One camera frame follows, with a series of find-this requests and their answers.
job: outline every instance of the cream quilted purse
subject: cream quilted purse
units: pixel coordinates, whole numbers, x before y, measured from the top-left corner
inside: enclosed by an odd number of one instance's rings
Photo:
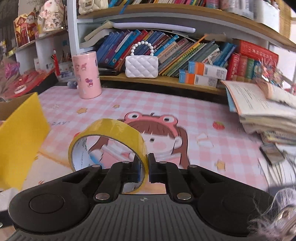
[[[108,0],[79,0],[80,14],[106,8],[108,8]]]
[[[148,45],[150,55],[134,55],[136,47]],[[126,76],[128,78],[156,78],[158,76],[158,57],[153,56],[153,46],[141,41],[132,46],[131,55],[126,57]]]

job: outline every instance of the pink cylinder container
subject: pink cylinder container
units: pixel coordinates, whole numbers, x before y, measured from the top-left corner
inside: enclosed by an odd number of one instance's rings
[[[91,99],[102,93],[96,52],[86,52],[72,56],[78,92],[82,99]]]

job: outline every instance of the gray ribbed plate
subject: gray ribbed plate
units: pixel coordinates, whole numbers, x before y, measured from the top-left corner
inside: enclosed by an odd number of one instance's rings
[[[232,237],[205,225],[190,205],[177,204],[167,194],[124,195],[97,204],[78,226],[58,234],[15,232],[9,241],[261,241]]]

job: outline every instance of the pink cheek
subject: pink cheek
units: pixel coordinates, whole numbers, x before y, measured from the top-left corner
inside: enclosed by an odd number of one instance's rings
[[[155,150],[164,150],[164,149],[166,149],[166,143],[165,142],[154,142],[153,143],[153,149],[155,149]]]

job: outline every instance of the cartoon girl's eye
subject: cartoon girl's eye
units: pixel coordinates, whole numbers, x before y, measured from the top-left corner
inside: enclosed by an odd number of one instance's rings
[[[137,119],[139,117],[139,114],[138,113],[130,113],[128,115],[128,118],[129,119]]]
[[[166,122],[166,123],[172,123],[172,122],[174,122],[174,117],[172,117],[172,116],[164,116],[163,117],[163,121],[164,122]]]

